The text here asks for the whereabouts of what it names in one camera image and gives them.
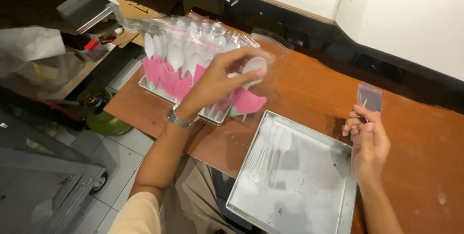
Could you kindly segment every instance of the beige shirt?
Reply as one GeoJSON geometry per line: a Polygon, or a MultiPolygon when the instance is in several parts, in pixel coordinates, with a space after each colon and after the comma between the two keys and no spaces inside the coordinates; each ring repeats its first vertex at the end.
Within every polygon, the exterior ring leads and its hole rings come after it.
{"type": "Polygon", "coordinates": [[[126,201],[108,234],[160,234],[160,209],[156,197],[139,192],[126,201]]]}

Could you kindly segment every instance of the wooden table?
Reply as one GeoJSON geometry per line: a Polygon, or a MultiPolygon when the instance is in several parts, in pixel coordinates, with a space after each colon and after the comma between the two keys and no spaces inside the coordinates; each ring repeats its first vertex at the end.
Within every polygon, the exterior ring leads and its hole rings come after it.
{"type": "MultiPolygon", "coordinates": [[[[292,51],[265,109],[350,143],[341,136],[341,126],[360,81],[323,65],[322,56],[318,59],[292,51]]],[[[138,86],[141,76],[142,69],[105,110],[156,138],[171,106],[138,86]]],[[[464,115],[385,91],[382,119],[392,143],[384,186],[405,233],[462,233],[464,115]]],[[[221,127],[206,124],[185,151],[236,177],[254,134],[229,117],[221,127]]],[[[365,233],[360,207],[358,201],[353,234],[365,233]]]]}

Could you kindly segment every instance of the caster wheel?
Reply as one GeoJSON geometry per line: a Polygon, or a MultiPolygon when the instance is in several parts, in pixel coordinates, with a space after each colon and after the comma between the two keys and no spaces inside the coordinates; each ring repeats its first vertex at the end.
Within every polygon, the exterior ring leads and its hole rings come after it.
{"type": "Polygon", "coordinates": [[[101,189],[103,189],[103,186],[105,186],[106,182],[108,181],[108,173],[103,172],[103,174],[100,176],[99,179],[96,180],[95,186],[90,190],[89,194],[94,195],[98,193],[101,189]]]}

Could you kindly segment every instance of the metal baking tray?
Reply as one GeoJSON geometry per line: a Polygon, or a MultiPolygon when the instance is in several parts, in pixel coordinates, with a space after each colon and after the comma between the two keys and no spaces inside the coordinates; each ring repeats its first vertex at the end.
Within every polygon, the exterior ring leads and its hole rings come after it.
{"type": "MultiPolygon", "coordinates": [[[[151,86],[148,84],[146,76],[143,76],[140,79],[139,85],[141,87],[143,87],[145,90],[147,90],[150,94],[158,97],[159,99],[161,99],[161,100],[163,100],[163,101],[165,101],[165,102],[167,102],[167,103],[169,103],[169,104],[171,104],[173,106],[179,104],[179,102],[176,101],[176,99],[167,98],[164,95],[157,92],[154,88],[151,88],[151,86]]],[[[201,119],[205,120],[206,122],[209,122],[211,124],[220,126],[220,125],[222,125],[224,123],[225,118],[227,117],[227,114],[229,113],[230,108],[232,107],[232,101],[230,101],[230,102],[231,103],[225,108],[225,110],[223,112],[214,113],[214,110],[212,110],[212,109],[215,107],[215,105],[213,105],[213,106],[203,108],[200,111],[200,113],[198,113],[198,116],[201,119]]]]}
{"type": "Polygon", "coordinates": [[[351,146],[265,111],[226,208],[270,234],[349,234],[357,184],[350,157],[351,146]],[[253,148],[266,144],[260,132],[265,119],[292,133],[275,185],[269,179],[255,184],[244,173],[253,148]]]}

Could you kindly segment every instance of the wristwatch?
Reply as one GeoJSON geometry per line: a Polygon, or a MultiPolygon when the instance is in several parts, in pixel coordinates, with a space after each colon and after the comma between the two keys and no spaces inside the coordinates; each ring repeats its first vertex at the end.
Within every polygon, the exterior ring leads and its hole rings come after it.
{"type": "Polygon", "coordinates": [[[176,126],[179,126],[179,127],[182,127],[182,128],[190,128],[192,126],[192,124],[194,124],[196,119],[193,120],[193,121],[184,121],[184,120],[178,118],[177,115],[175,114],[175,109],[178,106],[179,105],[175,105],[172,108],[172,110],[169,112],[169,114],[167,115],[168,120],[171,122],[171,124],[174,124],[176,126]]]}

